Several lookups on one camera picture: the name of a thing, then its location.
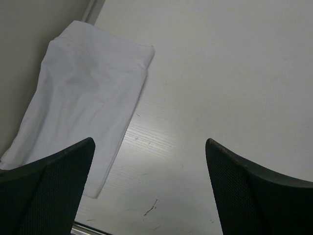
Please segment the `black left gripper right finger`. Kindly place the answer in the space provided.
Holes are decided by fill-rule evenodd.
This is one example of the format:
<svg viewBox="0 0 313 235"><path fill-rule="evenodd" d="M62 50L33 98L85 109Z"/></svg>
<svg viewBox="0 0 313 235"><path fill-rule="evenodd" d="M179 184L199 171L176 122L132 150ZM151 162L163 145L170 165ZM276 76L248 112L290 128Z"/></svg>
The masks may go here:
<svg viewBox="0 0 313 235"><path fill-rule="evenodd" d="M206 162L224 235L311 235L313 184L245 159L213 139Z"/></svg>

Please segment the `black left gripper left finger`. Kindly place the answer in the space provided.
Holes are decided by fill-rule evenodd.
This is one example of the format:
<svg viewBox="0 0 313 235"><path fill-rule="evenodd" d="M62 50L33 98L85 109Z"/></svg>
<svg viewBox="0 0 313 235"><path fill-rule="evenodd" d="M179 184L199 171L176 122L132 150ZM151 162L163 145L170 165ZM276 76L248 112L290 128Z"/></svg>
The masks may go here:
<svg viewBox="0 0 313 235"><path fill-rule="evenodd" d="M1 171L0 233L70 234L94 152L94 140L86 138L53 155Z"/></svg>

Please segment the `white skirt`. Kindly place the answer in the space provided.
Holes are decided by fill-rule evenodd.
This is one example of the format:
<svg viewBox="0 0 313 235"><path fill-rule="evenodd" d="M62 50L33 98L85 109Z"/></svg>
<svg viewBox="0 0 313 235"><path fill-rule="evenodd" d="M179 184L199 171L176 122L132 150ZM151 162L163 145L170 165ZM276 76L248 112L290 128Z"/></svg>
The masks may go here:
<svg viewBox="0 0 313 235"><path fill-rule="evenodd" d="M84 195L98 197L134 114L154 56L144 46L73 21L52 40L19 131L0 160L12 170L93 138Z"/></svg>

